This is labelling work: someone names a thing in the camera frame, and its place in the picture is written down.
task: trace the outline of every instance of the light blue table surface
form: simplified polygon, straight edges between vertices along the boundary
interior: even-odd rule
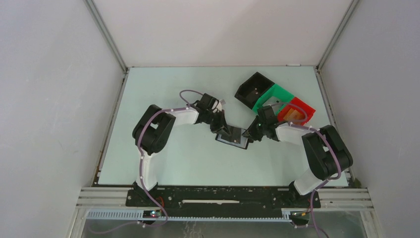
[[[234,98],[235,92],[255,72],[260,72],[300,98],[316,112],[307,125],[329,124],[318,82],[311,66],[149,67],[131,68],[99,184],[132,184],[139,172],[139,155],[131,136],[149,105],[178,108],[185,105],[178,93],[193,89],[224,99],[228,124],[248,128],[254,112]],[[200,99],[185,93],[190,102]],[[304,148],[264,138],[247,150],[215,141],[207,124],[174,127],[161,152],[161,185],[287,186],[309,168]],[[345,176],[328,186],[347,186]]]

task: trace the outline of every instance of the gray floor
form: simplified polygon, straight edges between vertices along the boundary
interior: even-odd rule
[[[319,227],[330,238],[366,238],[359,212],[317,212]],[[162,227],[142,228],[128,225],[112,233],[94,235],[94,231],[106,231],[126,221],[87,220],[84,238],[316,238],[313,228],[294,229],[289,223],[272,222],[168,222]]]

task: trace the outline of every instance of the wall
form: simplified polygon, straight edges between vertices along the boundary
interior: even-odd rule
[[[316,65],[350,2],[95,1],[128,66]]]
[[[0,9],[1,237],[64,237],[122,71],[82,0]]]
[[[388,238],[418,237],[420,1],[363,0],[322,76]]]

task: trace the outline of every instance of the gray wall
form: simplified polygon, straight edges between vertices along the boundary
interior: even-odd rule
[[[322,76],[386,237],[418,237],[420,1],[362,0]]]
[[[122,71],[82,0],[0,11],[0,237],[64,237]]]

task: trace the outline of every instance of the white wall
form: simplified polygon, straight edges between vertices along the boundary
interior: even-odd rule
[[[316,65],[351,0],[96,0],[128,66]]]
[[[122,71],[82,0],[0,10],[0,236],[64,237]]]
[[[419,237],[420,1],[363,0],[322,76],[386,237]]]

